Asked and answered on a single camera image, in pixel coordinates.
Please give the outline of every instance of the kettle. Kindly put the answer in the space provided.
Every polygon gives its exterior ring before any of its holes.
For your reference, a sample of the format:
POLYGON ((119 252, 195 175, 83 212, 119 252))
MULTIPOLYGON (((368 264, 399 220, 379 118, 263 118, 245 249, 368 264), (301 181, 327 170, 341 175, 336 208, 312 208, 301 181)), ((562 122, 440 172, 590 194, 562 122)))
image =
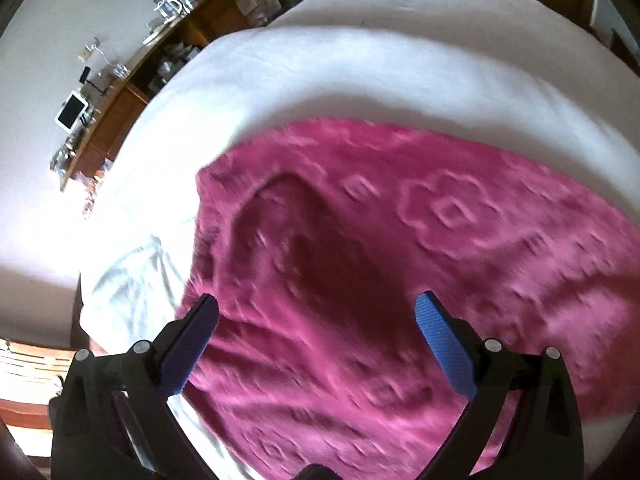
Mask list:
POLYGON ((160 11, 165 23, 175 20, 184 9, 181 0, 154 0, 154 3, 156 4, 154 10, 160 11))

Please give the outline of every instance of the blue gripper pad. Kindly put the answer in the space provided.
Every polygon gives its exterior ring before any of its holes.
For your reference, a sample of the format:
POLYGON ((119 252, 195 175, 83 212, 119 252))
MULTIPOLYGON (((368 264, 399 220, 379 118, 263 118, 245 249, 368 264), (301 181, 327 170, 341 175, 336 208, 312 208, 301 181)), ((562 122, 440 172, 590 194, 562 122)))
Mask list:
POLYGON ((473 359, 450 325, 452 318, 438 306, 437 301, 432 292, 424 292, 418 296, 415 302, 415 320, 449 384, 471 402, 478 391, 474 381, 473 359))
POLYGON ((188 320, 158 365, 158 391, 167 397, 179 394, 207 347, 218 325, 220 310, 213 296, 201 297, 184 318, 188 320))

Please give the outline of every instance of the bed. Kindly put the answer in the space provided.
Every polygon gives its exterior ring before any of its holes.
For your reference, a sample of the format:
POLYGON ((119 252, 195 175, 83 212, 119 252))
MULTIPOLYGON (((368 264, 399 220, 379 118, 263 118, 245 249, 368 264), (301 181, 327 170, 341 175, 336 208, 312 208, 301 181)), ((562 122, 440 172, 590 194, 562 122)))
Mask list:
MULTIPOLYGON (((214 42, 145 109, 88 223, 81 325, 122 352, 172 320, 190 273, 196 172, 299 118, 485 142, 569 175, 638 224, 639 97, 621 61, 535 0, 306 0, 214 42)), ((170 404, 220 478, 260 478, 183 398, 170 404)), ((631 416, 585 425, 589 466, 631 416)))

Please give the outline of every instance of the wooden shelf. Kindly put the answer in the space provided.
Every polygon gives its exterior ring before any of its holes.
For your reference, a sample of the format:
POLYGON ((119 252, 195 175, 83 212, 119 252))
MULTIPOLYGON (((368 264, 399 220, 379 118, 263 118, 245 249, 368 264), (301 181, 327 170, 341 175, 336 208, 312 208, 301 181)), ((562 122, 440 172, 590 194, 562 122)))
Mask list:
POLYGON ((0 340, 0 399, 47 404, 58 388, 56 378, 66 377, 75 351, 3 342, 0 340))
POLYGON ((225 34, 247 28, 249 24, 234 0, 202 0, 152 44, 139 48, 126 63, 130 70, 127 78, 116 81, 95 106, 95 120, 82 136, 60 182, 60 191, 78 173, 94 176, 105 159, 115 160, 131 127, 152 99, 148 85, 157 74, 165 46, 182 42, 204 48, 225 34))

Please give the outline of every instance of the white wall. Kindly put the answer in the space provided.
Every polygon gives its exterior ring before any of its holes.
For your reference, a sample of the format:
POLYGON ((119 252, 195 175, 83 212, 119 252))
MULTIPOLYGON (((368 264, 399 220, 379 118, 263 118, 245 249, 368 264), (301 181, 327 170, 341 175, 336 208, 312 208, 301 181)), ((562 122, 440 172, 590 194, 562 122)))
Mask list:
POLYGON ((65 139, 53 117, 78 86, 84 44, 97 36, 126 60, 152 1, 25 0, 0 39, 0 336, 68 344, 86 234, 82 190, 61 194, 48 171, 65 139))

